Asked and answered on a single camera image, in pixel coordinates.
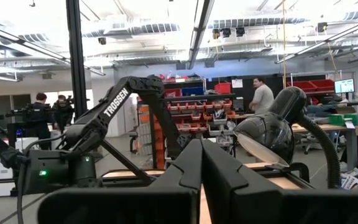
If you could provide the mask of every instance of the gray t-shirt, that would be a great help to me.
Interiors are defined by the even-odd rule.
[[[274,100],[273,92],[267,85],[261,85],[255,91],[254,101],[258,102],[255,106],[255,114],[264,113],[272,105]]]

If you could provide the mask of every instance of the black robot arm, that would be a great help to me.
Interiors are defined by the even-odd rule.
[[[162,131],[167,138],[168,156],[177,157],[190,141],[190,136],[181,136],[171,114],[163,101],[164,87],[158,77],[125,77],[111,87],[99,104],[78,118],[64,138],[63,149],[71,150],[67,156],[79,156],[101,144],[106,137],[108,126],[131,93],[137,93],[142,101],[149,105],[160,121]]]

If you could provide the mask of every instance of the black lamp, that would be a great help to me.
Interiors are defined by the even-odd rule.
[[[292,124],[298,123],[320,142],[327,158],[328,187],[339,187],[339,160],[327,134],[305,116],[306,94],[290,86],[283,89],[266,113],[245,119],[234,128],[240,145],[273,166],[289,167],[294,150]]]

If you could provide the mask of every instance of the green led light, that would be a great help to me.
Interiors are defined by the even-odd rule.
[[[48,174],[47,171],[41,170],[39,175],[40,175],[40,176],[45,176],[45,175],[47,175],[47,174]]]

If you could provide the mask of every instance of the ceiling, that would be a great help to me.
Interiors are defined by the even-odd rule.
[[[195,49],[192,38],[205,7],[202,0],[79,1],[85,64],[95,68],[259,57],[278,60],[358,25],[358,0],[215,0]],[[0,0],[0,30],[69,58],[66,14],[62,0]],[[318,32],[323,22],[327,29]],[[236,37],[236,28],[244,28],[244,34]],[[217,39],[214,29],[220,32]],[[224,38],[222,31],[227,30],[231,35]],[[101,45],[100,38],[106,44]],[[354,60],[357,48],[358,30],[297,57],[316,60],[339,54],[336,60]],[[0,37],[0,75],[66,68],[67,63]]]

